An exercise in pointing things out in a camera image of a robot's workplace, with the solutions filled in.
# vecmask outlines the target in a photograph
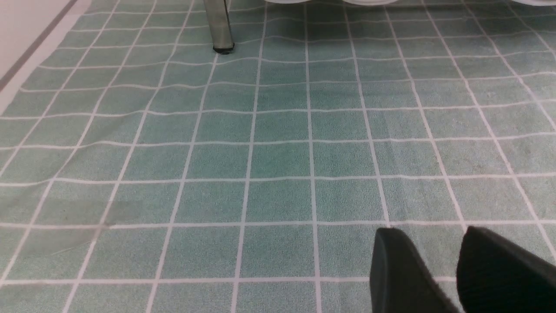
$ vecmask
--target floor mat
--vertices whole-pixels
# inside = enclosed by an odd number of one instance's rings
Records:
[[[93,0],[0,116],[2,312],[369,312],[398,227],[556,252],[556,10]]]

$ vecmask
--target white wall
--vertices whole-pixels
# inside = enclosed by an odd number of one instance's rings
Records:
[[[56,7],[59,9],[58,12],[62,10],[62,8],[70,2],[70,0],[42,0],[43,2],[57,2],[59,5]],[[13,6],[17,3],[33,3],[39,2],[39,0],[0,0],[0,77],[2,77],[2,73],[6,72],[13,63],[20,57],[20,55],[26,50],[34,39],[42,32],[44,27],[46,27],[52,19],[58,14],[56,10],[49,9],[48,12],[43,14],[39,14],[40,10],[35,8],[31,10],[25,6],[20,6],[16,8],[10,9],[12,14],[7,14],[5,8],[8,6]],[[0,115],[6,107],[12,102],[13,97],[16,95],[17,91],[21,87],[21,85],[27,80],[29,75],[33,72],[33,70],[42,63],[55,49],[56,47],[62,42],[66,33],[73,27],[75,22],[79,19],[81,14],[83,14],[87,8],[91,5],[91,0],[77,0],[77,2],[73,5],[70,11],[62,18],[62,20],[58,23],[58,25],[54,28],[54,30],[48,35],[48,37],[42,42],[39,48],[31,55],[31,57],[25,62],[25,64],[19,69],[19,71],[12,77],[11,80],[8,81],[8,84],[3,90],[0,90]],[[20,19],[10,17],[8,21],[4,20],[4,17],[8,15],[13,15],[13,12],[25,12],[25,11],[34,11],[35,16],[42,16],[41,27],[38,26],[38,23],[32,23],[32,18],[29,17],[22,17]],[[19,24],[25,25],[29,24],[26,27],[17,27]],[[9,32],[5,31],[6,29],[18,29],[19,35],[10,35]]]
[[[0,77],[70,0],[0,0]]]

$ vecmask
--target floor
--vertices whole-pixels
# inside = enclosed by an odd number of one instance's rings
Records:
[[[0,116],[2,312],[370,312],[397,227],[556,263],[556,10],[93,0]]]

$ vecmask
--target white grid line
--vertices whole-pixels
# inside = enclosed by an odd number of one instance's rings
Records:
[[[103,25],[103,27],[106,27],[106,24],[108,24],[108,20],[105,22],[105,24]],[[91,48],[91,46],[98,40],[98,38],[100,37],[101,32],[98,33],[98,35],[95,37],[95,39],[93,40],[93,42],[91,43],[91,45],[89,46],[89,49]],[[78,64],[80,64],[81,62],[83,62],[83,60],[85,59],[85,54],[81,57],[81,59],[78,61]],[[76,70],[73,70],[68,77],[66,78],[66,80],[64,81],[64,83],[62,84],[62,89],[65,87],[65,85],[70,81],[71,77],[73,76],[73,74],[76,72]],[[56,92],[56,94],[54,94],[53,98],[50,100],[49,104],[47,105],[47,107],[45,108],[42,116],[46,115],[46,112],[50,109],[50,107],[52,106],[52,104],[54,103],[56,97],[59,95],[59,91]],[[79,139],[79,142],[82,142],[83,139],[85,138],[85,135],[87,133],[88,128],[90,127],[91,123],[92,123],[92,117],[89,119],[89,122],[87,124],[87,126],[85,127],[83,133],[81,134],[81,137]],[[19,143],[19,145],[23,145],[23,143],[27,140],[27,138],[29,138],[29,136],[31,135],[31,133],[33,132],[33,130],[37,127],[37,125],[40,123],[41,119],[38,119],[37,122],[33,125],[33,127],[31,127],[31,129],[29,130],[29,132],[27,133],[27,135],[21,140],[21,142]],[[8,167],[8,165],[11,163],[11,161],[15,158],[16,154],[19,151],[19,147],[16,148],[14,150],[14,152],[12,153],[12,155],[10,156],[10,158],[6,161],[6,163],[4,164],[4,166],[2,167],[2,169],[0,170],[0,177],[2,176],[2,174],[4,173],[4,171],[6,170],[6,168]],[[58,174],[62,171],[62,169],[65,167],[65,165],[71,160],[71,158],[73,157],[73,155],[75,154],[75,152],[77,151],[77,149],[74,149],[72,151],[72,153],[69,155],[69,157],[66,159],[66,161],[64,162],[64,164],[62,165],[62,167],[58,170],[58,172],[54,175],[53,179],[55,179]],[[6,280],[6,278],[9,275],[10,270],[12,269],[13,265],[16,262],[17,256],[19,255],[19,253],[21,252],[21,249],[23,248],[23,245],[25,244],[25,241],[27,240],[27,238],[29,237],[29,233],[31,232],[31,226],[35,223],[36,219],[38,218],[38,215],[41,211],[42,205],[46,199],[46,196],[52,186],[52,184],[54,183],[54,180],[51,180],[48,182],[48,185],[46,186],[43,195],[41,196],[41,199],[39,201],[39,203],[37,204],[37,208],[34,210],[33,212],[33,216],[31,217],[31,220],[29,221],[28,227],[25,230],[25,233],[23,234],[22,238],[19,240],[19,243],[12,255],[12,257],[10,258],[10,261],[8,263],[8,265],[5,267],[2,276],[0,277],[0,288],[2,288],[3,286],[3,282],[4,280]]]
[[[455,282],[455,277],[435,276],[434,280]],[[235,278],[172,278],[172,279],[85,279],[80,283],[84,285],[150,285],[153,283],[174,284],[174,283],[233,283]],[[240,283],[247,282],[369,282],[368,277],[249,277],[240,278]],[[69,285],[75,280],[8,280],[6,285]]]
[[[157,3],[157,0],[154,0],[154,2],[153,2],[153,4],[152,4],[152,7],[151,7],[151,11],[150,11],[150,13],[148,14],[148,16],[150,16],[150,15],[152,14],[152,12],[155,10],[156,3]],[[147,25],[147,21],[148,21],[148,18],[145,19],[145,21],[144,21],[144,23],[143,23],[143,27],[144,27],[145,25]],[[100,106],[100,103],[101,103],[102,99],[104,98],[104,96],[106,95],[106,92],[108,91],[108,88],[113,84],[114,81],[116,81],[116,78],[118,77],[118,75],[119,75],[120,72],[122,71],[123,65],[126,63],[127,59],[129,58],[129,56],[130,56],[130,54],[131,54],[131,51],[133,50],[133,46],[134,46],[134,44],[137,42],[137,40],[139,39],[139,37],[140,37],[142,31],[143,31],[143,29],[141,28],[141,29],[137,32],[137,35],[135,35],[135,39],[133,40],[133,43],[131,44],[131,47],[128,48],[128,50],[127,50],[127,52],[126,52],[126,55],[125,55],[125,57],[123,58],[122,63],[121,63],[121,65],[120,65],[119,69],[116,71],[116,73],[114,74],[114,77],[112,78],[112,80],[110,81],[110,83],[108,84],[108,86],[103,90],[102,95],[101,95],[100,98],[98,99],[97,104],[95,105],[95,109],[93,110],[93,113],[96,113],[96,111],[98,110],[98,107]],[[164,76],[164,71],[165,71],[165,69],[166,69],[166,68],[164,68],[164,69],[162,70],[162,75],[161,75],[161,78],[160,78],[159,85],[162,84],[162,79],[163,79],[163,76]],[[148,111],[148,108],[149,108],[151,102],[152,102],[152,98],[151,98],[151,100],[149,101],[149,103],[147,104],[147,107],[145,108],[146,111]],[[136,133],[135,133],[135,138],[133,139],[133,143],[134,143],[134,144],[137,143],[137,141],[139,140],[139,135],[141,134],[141,129],[143,128],[143,124],[145,123],[146,115],[147,115],[146,113],[143,113],[143,117],[141,118],[141,121],[140,121],[139,126],[138,126],[138,128],[137,128],[137,131],[136,131]],[[90,124],[92,123],[92,120],[93,120],[93,116],[91,116],[89,126],[90,126]],[[84,139],[84,137],[85,137],[85,135],[86,135],[86,133],[87,133],[87,130],[88,130],[88,127],[86,128],[86,131],[83,133],[82,139]],[[133,154],[134,149],[135,149],[135,146],[132,144],[131,147],[130,147],[130,149],[129,149],[129,151],[128,151],[128,153],[127,153],[127,155],[126,155],[126,159],[125,159],[125,161],[123,162],[123,166],[122,166],[122,168],[121,168],[121,170],[120,170],[120,173],[119,173],[119,175],[118,175],[118,180],[117,180],[116,184],[114,184],[114,187],[112,188],[112,192],[111,192],[111,194],[110,194],[110,198],[108,199],[108,203],[106,204],[106,207],[105,207],[105,209],[104,209],[104,211],[103,211],[103,213],[102,213],[102,216],[101,216],[101,219],[100,219],[100,224],[104,224],[105,221],[106,221],[106,218],[107,218],[107,216],[108,216],[108,213],[109,213],[109,211],[110,211],[110,208],[112,207],[112,203],[114,202],[114,198],[116,197],[116,193],[117,193],[118,188],[119,188],[119,186],[120,186],[120,181],[123,179],[123,175],[124,175],[125,172],[126,172],[127,166],[128,166],[128,164],[129,164],[129,162],[130,162],[131,155]],[[73,301],[73,298],[75,297],[75,294],[76,294],[76,292],[77,292],[77,288],[79,287],[79,281],[80,281],[81,279],[83,279],[83,275],[85,274],[85,270],[87,269],[87,265],[89,264],[89,260],[91,259],[91,256],[92,256],[92,254],[93,254],[93,251],[95,250],[95,246],[96,246],[96,243],[97,243],[97,241],[98,241],[98,238],[99,238],[100,235],[101,235],[101,231],[102,231],[102,229],[99,228],[99,229],[97,229],[97,230],[95,231],[95,233],[94,233],[94,235],[93,235],[93,240],[91,241],[91,244],[89,245],[89,248],[87,249],[87,254],[85,255],[85,258],[83,259],[83,263],[81,264],[81,267],[80,267],[79,272],[78,272],[78,274],[77,274],[76,283],[73,284],[72,289],[71,289],[71,291],[69,292],[68,298],[67,298],[66,303],[65,303],[65,305],[64,305],[64,308],[63,308],[63,310],[62,310],[63,313],[68,313],[68,311],[70,310],[71,303],[72,303],[72,301]]]
[[[537,221],[523,220],[523,219],[509,219],[509,220],[466,220],[466,224],[469,225],[482,225],[482,226],[492,226],[492,225],[537,225]],[[556,224],[556,219],[540,219],[541,224],[554,225]],[[403,221],[388,221],[391,226],[401,226],[401,225],[415,225],[415,226],[460,226],[461,221],[459,220],[444,220],[444,221],[419,221],[407,219]],[[152,229],[152,228],[206,228],[206,227],[263,227],[263,226],[311,226],[313,221],[283,221],[283,222],[221,222],[221,223],[153,223],[153,224],[79,224],[79,225],[51,225],[51,224],[35,224],[31,229],[40,230],[107,230],[107,229]],[[316,221],[318,226],[372,226],[372,225],[382,225],[386,226],[386,221]],[[25,229],[27,224],[18,223],[0,223],[0,228],[15,228],[15,229]]]
[[[556,99],[548,99],[548,100],[539,100],[539,103],[552,103],[556,104]],[[529,105],[535,104],[534,101],[521,101],[521,102],[514,102],[514,103],[507,103],[507,104],[487,104],[487,105],[480,105],[484,108],[493,108],[493,107],[508,107],[508,106],[518,106],[518,105]],[[457,105],[457,106],[423,106],[423,110],[456,110],[456,109],[475,109],[475,105]],[[339,108],[339,109],[311,109],[311,112],[343,112],[343,111],[414,111],[420,110],[418,106],[401,106],[401,107],[366,107],[366,108]],[[136,110],[128,113],[120,113],[120,114],[105,114],[105,113],[61,113],[61,114],[51,114],[45,115],[42,119],[49,119],[49,118],[61,118],[66,116],[98,116],[102,118],[121,118],[125,116],[130,116],[134,114],[145,113],[158,116],[171,116],[171,115],[188,115],[188,114],[198,114],[199,111],[174,111],[174,112],[157,112],[157,111],[145,111],[145,110]],[[281,109],[281,110],[265,110],[265,111],[257,111],[257,114],[272,114],[272,113],[287,113],[287,112],[302,112],[306,113],[307,109]],[[203,110],[201,113],[230,113],[230,114],[246,114],[250,115],[252,111],[236,111],[236,110],[224,110],[224,109],[208,109]],[[0,120],[36,120],[41,118],[40,116],[0,116]]]
[[[311,184],[311,218],[312,218],[312,240],[313,240],[313,262],[315,277],[320,277],[320,251],[319,251],[319,228],[316,206],[316,182],[315,182],[315,155],[313,150],[312,137],[312,116],[311,116],[311,85],[309,72],[309,23],[307,23],[307,4],[303,5],[304,32],[305,32],[305,91],[307,101],[307,135],[309,137],[309,174]],[[316,312],[322,312],[322,290],[319,281],[315,281]]]
[[[344,2],[344,6],[343,6],[343,11],[344,11],[344,17],[345,17],[345,21],[346,21],[346,25],[347,25],[347,36],[350,40],[350,45],[351,45],[351,54],[352,54],[352,59],[353,59],[353,63],[355,66],[355,78],[357,80],[357,87],[358,87],[358,92],[359,92],[359,99],[361,102],[361,108],[363,110],[363,117],[365,120],[365,128],[367,131],[367,138],[369,141],[369,150],[371,152],[371,158],[373,160],[373,166],[374,166],[374,171],[375,174],[377,176],[376,182],[378,185],[378,189],[379,189],[379,196],[380,196],[380,203],[382,205],[382,210],[383,210],[383,216],[384,219],[386,221],[386,226],[390,227],[390,217],[388,214],[388,205],[386,204],[386,196],[384,196],[384,187],[382,184],[382,178],[380,175],[380,169],[379,169],[379,162],[378,162],[378,158],[376,157],[376,151],[375,151],[375,145],[374,145],[374,139],[373,139],[373,134],[371,132],[371,126],[369,124],[369,116],[368,116],[368,112],[367,112],[367,108],[365,105],[365,96],[363,94],[363,85],[361,84],[361,79],[359,76],[359,65],[357,63],[357,54],[355,51],[355,44],[353,42],[353,37],[351,35],[351,27],[350,27],[350,23],[349,23],[349,18],[348,18],[348,11],[346,9],[346,4]]]
[[[473,19],[475,20],[475,23],[478,25],[479,29],[481,30],[481,32],[487,37],[487,39],[489,40],[490,44],[492,45],[492,47],[494,48],[494,50],[496,51],[496,53],[498,55],[500,55],[500,51],[498,50],[498,47],[496,46],[496,43],[494,42],[494,40],[492,38],[490,38],[490,36],[488,36],[488,34],[486,33],[486,31],[484,30],[483,26],[481,24],[479,24],[475,14],[473,13],[473,11],[469,8],[469,6],[464,2],[464,0],[461,0],[462,4],[465,6],[465,8],[469,11],[469,13],[471,14],[471,16],[473,17]],[[451,54],[450,49],[448,48],[448,45],[446,45],[446,43],[444,42],[444,40],[441,37],[441,40],[448,52],[449,55]],[[517,73],[515,72],[515,70],[510,66],[510,64],[508,64],[507,60],[504,57],[501,57],[502,61],[504,62],[504,64],[506,65],[506,67],[513,73],[513,75],[515,77],[518,78],[519,82],[525,87],[525,89],[527,90],[527,92],[529,93],[529,95],[531,95],[533,97],[533,100],[536,100],[537,97],[534,95],[534,93],[532,92],[532,90],[529,88],[529,86],[527,86],[523,79],[520,78]],[[465,78],[463,76],[463,73],[461,72],[460,68],[458,67],[457,63],[455,60],[452,61],[454,63],[454,66],[456,67],[456,69],[459,72],[459,75],[462,78]],[[519,182],[518,177],[515,175],[514,169],[512,168],[512,164],[510,163],[510,161],[508,160],[508,158],[506,157],[504,150],[502,149],[502,147],[500,146],[500,143],[498,142],[498,140],[496,140],[496,137],[494,135],[494,132],[492,131],[492,128],[490,127],[488,120],[486,119],[484,113],[483,113],[483,109],[479,106],[479,104],[477,103],[477,100],[475,98],[475,95],[473,94],[473,91],[471,90],[471,88],[468,88],[468,91],[471,95],[471,98],[473,99],[473,102],[475,103],[475,105],[477,106],[477,109],[479,110],[479,114],[481,116],[481,118],[483,119],[483,122],[490,134],[490,136],[493,138],[494,140],[494,144],[497,147],[497,150],[500,154],[500,156],[502,157],[502,159],[504,160],[504,163],[508,169],[508,172],[510,173],[510,175],[513,178],[513,181],[515,183],[515,186],[517,187],[517,189],[519,190],[519,193],[521,194],[521,196],[523,197],[523,200],[525,201],[525,204],[527,205],[527,209],[529,211],[529,213],[531,214],[531,216],[533,217],[533,219],[537,222],[537,227],[540,230],[540,233],[543,237],[543,240],[545,241],[545,243],[547,244],[548,250],[550,250],[550,253],[552,254],[552,257],[554,258],[554,260],[556,260],[556,250],[554,249],[554,246],[552,245],[550,238],[547,235],[546,230],[544,229],[543,225],[539,222],[539,217],[537,216],[537,213],[535,212],[535,209],[533,208],[533,204],[531,203],[531,201],[529,200],[529,197],[527,196],[527,193],[525,192],[525,190],[523,189],[523,186],[521,185],[521,183]],[[546,113],[546,111],[544,110],[544,108],[542,107],[541,104],[538,104],[538,106],[541,108],[541,110],[543,111],[543,113],[545,113],[545,116],[547,116],[549,118],[549,121],[551,122],[552,127],[556,130],[556,125],[554,124],[554,121],[550,118],[550,116]]]
[[[453,56],[453,58],[497,58],[497,57],[506,57],[506,56],[514,56],[514,55],[521,55],[521,54],[535,54],[535,53],[551,53],[550,50],[542,50],[542,51],[520,51],[520,52],[512,52],[506,53],[504,55],[489,55],[489,56],[475,56],[475,55],[460,55],[460,56]],[[357,60],[368,60],[368,61],[401,61],[400,57],[391,57],[391,58],[368,58],[368,57],[357,57]],[[449,56],[422,56],[422,57],[406,57],[406,60],[436,60],[436,59],[451,59]],[[229,61],[219,62],[218,65],[233,63],[237,61],[244,61],[244,60],[259,60],[257,57],[242,57],[236,58]],[[313,60],[313,61],[279,61],[279,60],[269,60],[266,58],[261,58],[262,61],[268,63],[283,63],[283,64],[305,64],[305,63],[323,63],[323,62],[341,62],[341,61],[350,61],[353,60],[352,57],[346,58],[332,58],[326,60]],[[154,62],[154,63],[144,63],[144,64],[133,64],[133,65],[124,65],[123,67],[142,67],[142,66],[152,66],[152,65],[160,65],[166,64],[166,61],[161,62]],[[201,65],[209,65],[212,62],[204,62],[204,63],[193,63],[193,62],[181,62],[181,61],[170,61],[170,64],[177,64],[177,65],[189,65],[189,66],[201,66]],[[75,67],[73,66],[44,66],[38,65],[42,69],[48,70],[73,70]],[[119,65],[106,65],[106,66],[80,66],[78,69],[117,69]]]
[[[265,10],[264,10],[264,23],[262,27],[262,37],[261,43],[259,45],[259,57],[257,62],[257,77],[255,82],[255,99],[253,102],[253,116],[251,118],[251,131],[249,135],[249,152],[247,154],[247,167],[245,170],[245,187],[244,187],[244,197],[243,203],[241,206],[241,222],[240,222],[240,232],[239,238],[237,243],[237,255],[236,255],[236,267],[234,270],[234,287],[232,289],[232,299],[230,304],[230,312],[235,313],[237,309],[237,297],[239,293],[239,284],[241,278],[241,262],[243,259],[243,246],[244,246],[244,239],[245,239],[245,223],[247,220],[247,203],[249,201],[249,186],[250,186],[250,178],[251,178],[251,165],[253,160],[253,149],[254,149],[254,141],[255,141],[255,124],[257,119],[257,108],[259,104],[259,83],[261,81],[261,64],[262,64],[262,52],[265,42],[265,33],[266,33],[266,21],[267,21],[267,14],[268,11],[268,4],[265,3]]]
[[[475,174],[475,175],[447,175],[449,179],[474,179],[474,178],[512,178],[514,175],[511,174]],[[518,178],[540,178],[540,177],[556,177],[556,172],[546,172],[546,173],[521,173],[515,174]],[[444,179],[443,175],[381,175],[382,179],[391,178],[401,178],[401,179]],[[347,179],[376,179],[378,176],[367,175],[367,176],[339,176],[339,177],[325,177],[325,176],[315,176],[316,180],[347,180]],[[280,180],[305,180],[310,179],[310,176],[285,176],[285,177],[272,177],[272,178],[250,178],[250,182],[277,182]],[[160,179],[160,180],[122,180],[120,184],[169,184],[169,183],[179,183],[179,179]],[[199,182],[245,182],[246,178],[188,178],[185,180],[186,183],[199,183]],[[51,178],[42,180],[40,182],[32,183],[0,183],[0,187],[31,187],[40,184],[50,183],[50,182],[66,182],[75,184],[91,184],[91,185],[104,185],[104,184],[116,184],[117,180],[84,180],[84,179],[73,179],[73,178]]]
[[[192,1],[191,1],[190,9],[193,8],[194,2],[195,2],[195,0],[192,0]],[[183,22],[183,27],[182,27],[182,30],[181,30],[181,32],[180,32],[180,35],[181,35],[181,33],[183,32],[183,30],[185,29],[185,25],[186,25],[186,23],[187,23],[187,19],[189,18],[189,16],[190,16],[190,14],[188,13],[188,14],[187,14],[187,17],[186,17],[186,19],[185,19],[185,21]],[[180,39],[180,35],[177,36],[177,38],[176,38],[176,43],[177,43],[178,40]],[[215,57],[214,57],[214,60],[213,60],[213,62],[212,62],[212,68],[211,68],[210,74],[209,74],[209,76],[208,76],[208,77],[209,77],[209,78],[208,78],[208,82],[207,82],[207,85],[206,85],[206,87],[205,87],[205,89],[204,89],[204,91],[203,91],[203,95],[201,96],[201,103],[200,103],[200,105],[199,105],[199,114],[197,115],[197,120],[195,121],[195,127],[194,127],[194,129],[193,129],[193,134],[192,134],[192,136],[191,136],[191,142],[192,142],[193,144],[195,143],[195,140],[196,140],[196,138],[197,138],[197,132],[198,132],[198,129],[199,129],[199,124],[200,124],[200,122],[201,122],[201,115],[202,115],[201,112],[203,111],[203,106],[204,106],[204,104],[205,104],[205,97],[206,97],[206,94],[207,94],[208,83],[210,83],[210,81],[211,81],[211,79],[212,79],[212,75],[214,74],[214,69],[215,69],[215,67],[216,67],[216,61],[217,61],[217,60],[218,60],[218,54],[216,54]],[[160,85],[162,85],[163,79],[164,79],[164,74],[162,74],[162,76],[161,76],[161,78],[160,78]],[[180,186],[179,186],[179,188],[178,188],[176,200],[175,200],[175,202],[174,202],[174,207],[173,207],[173,210],[172,210],[172,215],[171,215],[171,217],[170,217],[170,224],[169,224],[168,229],[167,229],[167,231],[166,231],[166,236],[165,236],[165,238],[164,238],[164,244],[162,245],[162,251],[161,251],[161,253],[160,253],[160,258],[159,258],[158,265],[157,265],[157,268],[156,268],[155,280],[159,280],[160,277],[162,276],[162,269],[163,269],[163,267],[164,267],[165,258],[166,258],[166,253],[167,253],[167,250],[168,250],[168,245],[170,244],[170,238],[171,238],[171,236],[172,236],[172,230],[173,230],[172,224],[174,223],[174,221],[175,221],[175,219],[176,219],[177,211],[178,211],[178,209],[179,209],[179,207],[180,207],[181,195],[182,195],[182,193],[183,193],[183,188],[184,188],[184,186],[185,186],[185,180],[186,180],[186,178],[187,178],[187,172],[189,171],[189,166],[190,166],[190,164],[191,164],[191,155],[193,154],[193,147],[194,147],[193,144],[191,144],[190,147],[189,147],[189,150],[188,150],[188,152],[187,152],[187,157],[186,157],[186,160],[185,160],[185,164],[184,164],[184,166],[183,166],[183,173],[182,173],[182,177],[181,177],[181,179],[180,179]],[[150,313],[151,310],[152,310],[152,306],[153,306],[154,301],[155,301],[155,297],[156,297],[156,292],[157,292],[157,290],[158,290],[158,282],[155,281],[155,282],[153,283],[153,285],[152,285],[152,289],[151,289],[151,292],[150,292],[149,297],[148,297],[146,313]]]
[[[554,75],[556,76],[556,72],[551,72],[551,71],[543,71],[543,72],[536,72],[536,73],[531,73],[531,74],[521,74],[519,75],[519,77],[533,77],[533,76],[538,76],[538,75]],[[481,81],[481,80],[499,80],[499,79],[513,79],[515,78],[514,75],[510,75],[510,76],[492,76],[492,77],[476,77],[476,78],[467,78],[467,80],[470,81]],[[392,79],[392,80],[368,80],[368,81],[361,81],[361,83],[380,83],[380,82],[409,82],[411,80],[409,79]],[[413,79],[413,81],[461,81],[461,79],[457,79],[457,78],[438,78],[438,79]],[[321,81],[311,81],[309,82],[310,84],[345,84],[345,83],[357,83],[357,81],[330,81],[330,80],[321,80]],[[301,84],[305,84],[304,82],[293,82],[293,83],[284,83],[284,84],[260,84],[260,87],[276,87],[276,86],[292,86],[292,85],[301,85]],[[220,81],[220,82],[213,82],[210,83],[209,86],[211,85],[236,85],[236,86],[249,86],[249,87],[255,87],[255,84],[246,84],[246,83],[240,83],[240,82],[230,82],[230,81]],[[147,89],[147,90],[155,90],[157,89],[156,87],[152,87],[152,86],[143,86],[143,85],[136,85],[136,84],[120,84],[120,85],[113,85],[111,87],[135,87],[135,88],[139,88],[139,89]],[[205,85],[199,85],[199,86],[191,86],[191,85],[185,85],[185,84],[172,84],[172,85],[166,85],[163,86],[162,88],[169,88],[169,87],[184,87],[184,88],[188,88],[188,89],[198,89],[198,88],[204,88]],[[87,91],[87,90],[102,90],[105,87],[91,87],[91,88],[67,88],[67,89],[25,89],[25,88],[20,88],[20,91],[23,92],[55,92],[55,91]]]
[[[386,11],[386,17],[388,19],[390,19],[389,14],[388,14],[387,11]],[[390,23],[390,30],[391,30],[392,35],[394,36],[394,38],[396,38],[396,32],[394,30],[394,25],[392,23]],[[407,76],[409,77],[409,79],[411,81],[411,89],[413,90],[413,95],[415,96],[415,99],[417,101],[417,105],[420,108],[419,112],[421,113],[421,119],[423,120],[423,124],[425,125],[426,133],[427,133],[427,135],[430,139],[433,139],[434,136],[433,136],[432,131],[430,130],[429,123],[426,120],[425,111],[423,110],[423,106],[421,104],[421,98],[420,98],[419,94],[417,93],[417,88],[415,86],[415,81],[413,80],[413,76],[411,75],[411,72],[409,71],[407,62],[404,59],[404,54],[403,54],[403,51],[401,49],[400,43],[397,40],[396,40],[396,45],[398,47],[398,52],[400,53],[400,56],[403,59],[405,72],[406,72]],[[444,182],[446,183],[448,193],[450,194],[450,199],[452,200],[452,202],[454,204],[454,209],[455,209],[456,215],[458,216],[458,219],[460,221],[461,228],[465,232],[467,230],[467,226],[465,225],[465,220],[464,220],[463,214],[461,213],[461,208],[459,207],[459,203],[458,203],[458,200],[456,199],[454,190],[451,187],[450,179],[448,178],[448,174],[446,172],[446,169],[444,168],[444,163],[442,161],[442,157],[440,156],[440,151],[438,150],[438,147],[436,146],[435,141],[432,140],[431,144],[433,146],[434,155],[436,156],[436,161],[438,162],[440,172],[442,173],[442,176],[444,177]]]

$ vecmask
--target chrome leg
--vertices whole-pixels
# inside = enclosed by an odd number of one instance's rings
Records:
[[[203,0],[214,51],[228,53],[234,49],[226,0]]]

